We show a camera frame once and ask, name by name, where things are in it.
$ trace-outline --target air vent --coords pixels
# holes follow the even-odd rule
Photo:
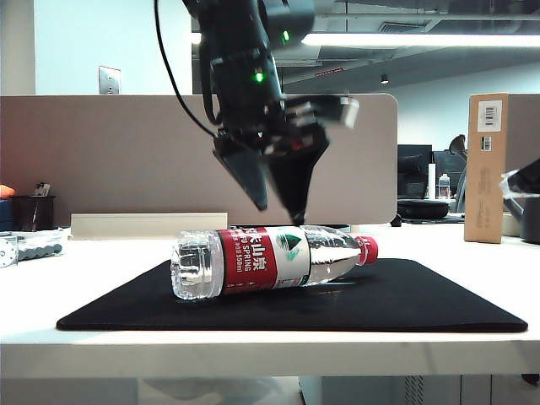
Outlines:
[[[424,25],[418,24],[404,24],[404,23],[389,23],[384,22],[379,27],[380,32],[385,34],[401,34],[402,32],[409,32],[411,30],[423,30]]]
[[[424,405],[424,378],[421,375],[405,377],[405,405]]]

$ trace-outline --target desk divider panel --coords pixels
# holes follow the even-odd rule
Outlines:
[[[388,94],[354,98],[356,128],[327,125],[332,143],[313,173],[309,223],[395,215],[397,103]],[[186,102],[205,118],[201,96]],[[19,194],[51,183],[56,224],[72,213],[186,212],[226,212],[230,224],[289,222],[270,188],[268,210],[258,212],[174,96],[9,96],[1,112],[2,183]]]

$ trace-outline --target fluorescent light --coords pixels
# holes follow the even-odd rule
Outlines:
[[[442,34],[308,34],[302,43],[311,46],[493,46],[540,47],[540,35],[442,35]]]
[[[199,45],[201,43],[201,33],[200,32],[192,32],[192,44],[193,45]]]

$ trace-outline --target barcode label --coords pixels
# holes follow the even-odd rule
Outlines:
[[[478,132],[500,132],[502,100],[478,102]]]
[[[491,137],[482,137],[482,146],[481,149],[484,152],[491,151]]]

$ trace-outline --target red bottle cap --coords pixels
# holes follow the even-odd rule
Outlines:
[[[364,254],[362,254],[360,255],[359,264],[370,264],[375,262],[379,256],[379,246],[377,245],[375,239],[373,239],[371,236],[356,236],[354,239],[361,244],[364,244],[364,246],[367,248],[367,257],[365,258],[365,262],[362,263],[362,260],[365,257]]]

